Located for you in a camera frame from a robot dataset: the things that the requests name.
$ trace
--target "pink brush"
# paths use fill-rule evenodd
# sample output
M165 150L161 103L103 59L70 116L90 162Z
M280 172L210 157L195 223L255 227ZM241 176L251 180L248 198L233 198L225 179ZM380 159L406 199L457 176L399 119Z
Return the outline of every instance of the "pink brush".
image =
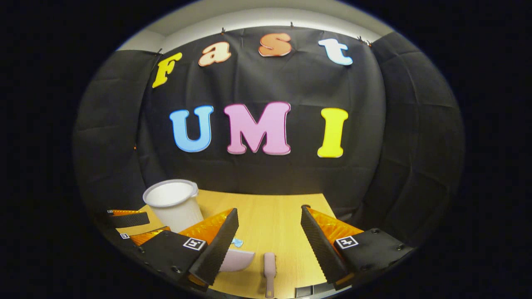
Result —
M273 278L277 274L275 267L275 254L266 252L264 254L264 276L266 277L266 298L273 298Z

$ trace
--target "screw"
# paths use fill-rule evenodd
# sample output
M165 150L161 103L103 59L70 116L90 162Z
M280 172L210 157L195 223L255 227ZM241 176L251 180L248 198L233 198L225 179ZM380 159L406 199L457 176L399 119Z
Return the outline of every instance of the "screw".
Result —
M182 270L179 269L179 268L177 268L176 266L172 266L171 269L172 269L172 271L174 271L175 273L181 273L181 272L182 272Z

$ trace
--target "foam letter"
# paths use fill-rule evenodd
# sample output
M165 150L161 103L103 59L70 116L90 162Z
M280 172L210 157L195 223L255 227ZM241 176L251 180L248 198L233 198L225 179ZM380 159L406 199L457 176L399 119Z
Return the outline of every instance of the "foam letter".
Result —
M201 56L198 61L198 64L201 67L206 67L214 62L224 62L231 57L231 53L229 53L229 43L226 41L212 44L205 48L202 53L204 55Z
M347 50L347 46L344 44L339 44L334 38L320 40L318 45L324 46L327 56L333 62L341 65L350 65L353 63L351 57L345 57L342 50Z
M153 88L166 83L168 80L166 75L173 71L173 66L176 64L176 61L181 59L181 57L183 57L183 54L177 53L176 55L172 55L157 64L157 76L155 76L155 81L153 81Z
M242 144L242 135L253 153L259 150L261 141L266 135L266 144L262 150L268 155L287 155L290 146L286 143L286 114L290 104L286 102L269 103L259 122L255 122L246 105L234 104L224 109L229 116L231 144L227 147L230 154L240 155L246 152Z
M323 145L318 149L320 158L339 158L344 154L340 147L342 142L342 129L347 119L347 111L340 108L324 108L321 116L325 119L325 135Z
M259 53L261 56L284 56L292 51L290 36L286 33L266 34L261 38Z
M181 150L188 153L197 153L206 149L211 143L210 114L214 111L212 106L199 106L194 109L194 114L199 118L199 139L190 140L187 135L187 110L177 110L170 113L173 124L173 138Z

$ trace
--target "yellow letter f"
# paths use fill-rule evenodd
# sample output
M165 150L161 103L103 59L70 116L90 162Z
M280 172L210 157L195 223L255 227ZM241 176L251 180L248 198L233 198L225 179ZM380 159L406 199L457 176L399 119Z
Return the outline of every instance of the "yellow letter f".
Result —
M162 60L157 65L157 76L155 76L155 81L153 81L152 87L163 85L167 81L167 74L170 74L173 71L173 66L176 64L176 61L180 60L183 57L183 54L177 53L172 55L165 60Z

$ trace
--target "blue object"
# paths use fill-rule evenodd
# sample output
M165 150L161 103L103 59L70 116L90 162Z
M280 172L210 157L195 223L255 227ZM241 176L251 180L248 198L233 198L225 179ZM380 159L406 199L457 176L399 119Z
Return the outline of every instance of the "blue object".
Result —
M233 238L233 241L231 243L234 244L236 247L240 248L242 247L242 244L244 243L244 241L239 240L237 238Z
M211 143L210 115L214 108L210 105L200 106L194 109L194 114L199 118L199 139L190 140L187 136L187 110L177 110L170 113L173 124L173 137L176 145L188 153L197 153L206 149Z

